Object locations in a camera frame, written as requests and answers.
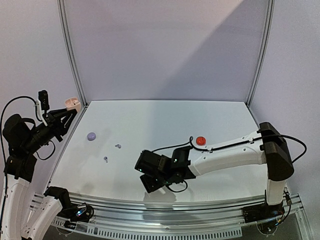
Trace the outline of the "pink-white earbud charging case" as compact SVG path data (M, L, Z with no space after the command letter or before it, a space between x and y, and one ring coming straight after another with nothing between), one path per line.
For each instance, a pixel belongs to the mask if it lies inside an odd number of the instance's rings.
M76 112L78 113L82 108L81 103L77 97L71 97L65 100L64 104L67 111L76 110Z

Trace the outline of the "red earbud charging case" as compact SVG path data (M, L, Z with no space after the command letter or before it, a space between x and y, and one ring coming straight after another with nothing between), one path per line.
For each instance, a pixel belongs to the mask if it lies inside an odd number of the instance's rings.
M198 136L195 142L198 146L204 146L206 144L206 138L203 136Z

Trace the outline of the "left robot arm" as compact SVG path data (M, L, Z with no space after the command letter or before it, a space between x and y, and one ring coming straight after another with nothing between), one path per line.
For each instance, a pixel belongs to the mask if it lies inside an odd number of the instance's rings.
M35 153L53 138L62 141L76 114L76 109L52 110L45 114L45 122L39 125L17 113L6 120L2 136L8 143L9 156L4 165L0 204L2 240L41 240L59 213L77 219L68 190L53 186L44 192L44 199L35 214L22 223L24 201L38 160Z

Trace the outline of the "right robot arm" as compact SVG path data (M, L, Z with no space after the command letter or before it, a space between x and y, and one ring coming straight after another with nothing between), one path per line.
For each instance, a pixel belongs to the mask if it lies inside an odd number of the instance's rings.
M267 166L265 202L259 206L262 218L269 218L283 201L287 180L293 175L293 161L287 136L280 134L269 122L235 140L197 147L193 138L188 146L174 149L170 157L143 150L135 164L140 180L148 193L172 184L181 184L217 170L246 165Z

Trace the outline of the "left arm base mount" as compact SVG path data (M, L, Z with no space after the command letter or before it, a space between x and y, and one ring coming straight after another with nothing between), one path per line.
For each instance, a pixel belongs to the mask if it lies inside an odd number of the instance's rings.
M84 222L88 223L94 216L94 208L87 204L82 203L79 205L72 204L68 208L63 208L58 214L58 217L68 219L70 222Z

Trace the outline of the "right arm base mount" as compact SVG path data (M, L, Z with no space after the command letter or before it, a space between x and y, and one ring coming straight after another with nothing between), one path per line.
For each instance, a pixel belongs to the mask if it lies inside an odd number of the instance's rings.
M266 201L263 203L245 206L241 209L245 223L253 222L272 222L275 226L283 222L291 212L291 206L285 211L283 202L276 205L269 205Z

